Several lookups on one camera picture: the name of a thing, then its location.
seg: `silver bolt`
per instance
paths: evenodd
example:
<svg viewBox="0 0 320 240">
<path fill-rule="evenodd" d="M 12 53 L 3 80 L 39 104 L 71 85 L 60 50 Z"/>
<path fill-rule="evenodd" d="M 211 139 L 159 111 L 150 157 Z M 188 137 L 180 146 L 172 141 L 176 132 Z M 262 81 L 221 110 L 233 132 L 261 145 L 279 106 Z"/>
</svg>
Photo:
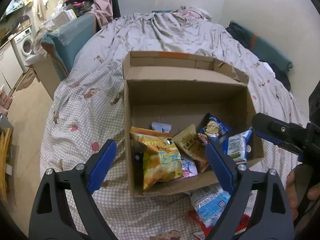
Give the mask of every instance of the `silver bolt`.
<svg viewBox="0 0 320 240">
<path fill-rule="evenodd" d="M 273 176 L 277 175 L 277 171 L 275 169 L 270 169 L 269 173 Z"/>
<path fill-rule="evenodd" d="M 239 164 L 238 165 L 238 169 L 241 170 L 241 171 L 245 171 L 247 169 L 247 167 L 243 164 Z"/>
<path fill-rule="evenodd" d="M 52 172 L 53 172 L 53 169 L 47 169 L 47 170 L 45 171 L 45 174 L 50 175 Z"/>
<path fill-rule="evenodd" d="M 84 169 L 84 164 L 82 164 L 82 163 L 78 164 L 78 165 L 76 166 L 76 169 L 77 169 L 78 171 L 82 171 L 82 170 Z"/>
</svg>

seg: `countertop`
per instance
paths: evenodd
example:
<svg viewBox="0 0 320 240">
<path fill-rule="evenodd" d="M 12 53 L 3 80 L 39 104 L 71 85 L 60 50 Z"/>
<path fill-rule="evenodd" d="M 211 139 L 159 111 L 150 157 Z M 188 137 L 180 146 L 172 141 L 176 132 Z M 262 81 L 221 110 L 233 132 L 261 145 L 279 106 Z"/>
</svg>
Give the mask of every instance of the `countertop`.
<svg viewBox="0 0 320 240">
<path fill-rule="evenodd" d="M 31 26 L 31 24 L 29 24 L 27 27 L 25 27 L 21 32 L 23 32 L 25 29 L 29 28 L 30 26 Z M 1 50 L 9 41 L 11 41 L 14 37 L 9 38 L 9 39 L 0 47 L 0 50 Z"/>
</svg>

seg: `human hand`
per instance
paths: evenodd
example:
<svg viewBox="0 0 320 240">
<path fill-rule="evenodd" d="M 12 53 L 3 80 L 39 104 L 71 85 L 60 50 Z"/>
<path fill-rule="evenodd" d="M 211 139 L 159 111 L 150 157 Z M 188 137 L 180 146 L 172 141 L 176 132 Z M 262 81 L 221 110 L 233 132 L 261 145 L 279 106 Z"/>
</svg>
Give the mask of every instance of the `human hand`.
<svg viewBox="0 0 320 240">
<path fill-rule="evenodd" d="M 292 170 L 290 171 L 287 177 L 286 188 L 285 188 L 285 191 L 289 199 L 289 205 L 291 208 L 293 220 L 295 220 L 298 217 L 298 211 L 297 211 L 298 195 L 297 195 L 297 191 L 294 183 L 295 179 L 296 179 L 295 171 Z M 317 185 L 309 189 L 307 193 L 307 198 L 309 200 L 316 200 L 319 198 L 319 196 L 320 196 L 320 183 L 318 183 Z"/>
</svg>

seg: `bed sheet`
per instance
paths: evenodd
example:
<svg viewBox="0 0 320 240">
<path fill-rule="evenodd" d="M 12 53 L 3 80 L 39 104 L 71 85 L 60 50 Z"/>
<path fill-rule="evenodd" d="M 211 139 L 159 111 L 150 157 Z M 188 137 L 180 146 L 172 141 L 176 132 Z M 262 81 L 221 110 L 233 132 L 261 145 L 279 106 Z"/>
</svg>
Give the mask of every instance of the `bed sheet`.
<svg viewBox="0 0 320 240">
<path fill-rule="evenodd" d="M 187 215 L 189 196 L 129 196 L 124 152 L 124 88 L 122 61 L 130 50 L 156 50 L 213 56 L 249 76 L 248 89 L 256 112 L 305 127 L 301 105 L 259 59 L 234 40 L 225 28 L 209 21 L 207 12 L 181 8 L 172 13 L 132 14 L 112 21 L 96 33 L 76 56 L 74 67 L 54 94 L 41 146 L 40 176 L 47 168 L 71 170 L 103 146 L 117 143 L 117 155 L 103 183 L 92 195 L 119 239 L 148 239 L 172 229 L 186 239 L 199 226 Z M 265 158 L 254 171 L 278 171 L 283 183 L 297 165 L 295 155 L 263 142 Z M 246 213 L 253 208 L 250 197 Z M 70 191 L 67 199 L 75 225 L 85 232 Z"/>
</svg>

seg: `yellow snack bag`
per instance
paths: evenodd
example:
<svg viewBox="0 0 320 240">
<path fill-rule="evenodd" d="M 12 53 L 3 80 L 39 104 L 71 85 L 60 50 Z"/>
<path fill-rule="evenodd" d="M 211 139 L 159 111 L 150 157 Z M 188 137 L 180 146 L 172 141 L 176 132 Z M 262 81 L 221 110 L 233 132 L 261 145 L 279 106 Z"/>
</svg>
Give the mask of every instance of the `yellow snack bag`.
<svg viewBox="0 0 320 240">
<path fill-rule="evenodd" d="M 198 139 L 196 126 L 194 124 L 189 125 L 172 139 L 186 154 L 195 160 L 198 171 L 204 172 L 209 163 L 205 156 L 205 146 Z"/>
<path fill-rule="evenodd" d="M 131 136 L 147 149 L 143 152 L 143 189 L 157 181 L 183 177 L 181 156 L 172 140 L 172 134 L 131 127 Z"/>
</svg>

